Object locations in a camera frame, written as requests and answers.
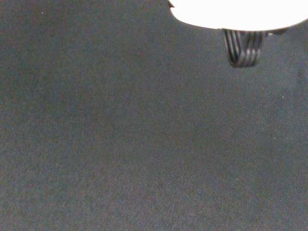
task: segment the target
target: white object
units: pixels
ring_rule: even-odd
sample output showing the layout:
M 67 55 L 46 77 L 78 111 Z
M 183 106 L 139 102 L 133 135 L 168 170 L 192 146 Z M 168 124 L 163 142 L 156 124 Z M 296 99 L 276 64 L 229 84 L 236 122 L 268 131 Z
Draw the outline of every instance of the white object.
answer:
M 308 19 L 308 0 L 170 0 L 178 20 L 212 29 L 270 31 Z

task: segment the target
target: dark gray fabric surface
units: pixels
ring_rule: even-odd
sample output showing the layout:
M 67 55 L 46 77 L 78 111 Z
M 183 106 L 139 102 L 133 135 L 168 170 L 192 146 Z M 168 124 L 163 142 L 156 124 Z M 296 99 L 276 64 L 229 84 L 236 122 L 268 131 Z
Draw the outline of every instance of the dark gray fabric surface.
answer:
M 308 229 L 307 22 L 238 70 L 163 0 L 1 4 L 0 230 Z

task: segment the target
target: gray carpet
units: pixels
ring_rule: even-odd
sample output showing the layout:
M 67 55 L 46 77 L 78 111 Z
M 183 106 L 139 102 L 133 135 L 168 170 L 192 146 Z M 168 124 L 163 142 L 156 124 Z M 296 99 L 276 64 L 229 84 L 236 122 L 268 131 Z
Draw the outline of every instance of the gray carpet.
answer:
M 308 22 L 234 69 L 164 0 L 1 4 L 0 230 L 308 229 Z

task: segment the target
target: black coiled strap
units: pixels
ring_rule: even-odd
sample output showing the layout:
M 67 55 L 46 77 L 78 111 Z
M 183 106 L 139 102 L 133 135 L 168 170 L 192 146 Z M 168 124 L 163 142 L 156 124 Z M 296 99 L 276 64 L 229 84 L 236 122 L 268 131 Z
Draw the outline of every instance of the black coiled strap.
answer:
M 224 30 L 225 46 L 233 67 L 250 67 L 258 63 L 265 32 Z

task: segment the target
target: fabric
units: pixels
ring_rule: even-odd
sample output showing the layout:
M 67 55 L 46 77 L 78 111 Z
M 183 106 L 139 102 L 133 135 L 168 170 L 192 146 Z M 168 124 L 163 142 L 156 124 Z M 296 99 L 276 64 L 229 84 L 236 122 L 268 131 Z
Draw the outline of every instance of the fabric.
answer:
M 308 229 L 308 23 L 234 69 L 163 0 L 2 5 L 1 230 Z

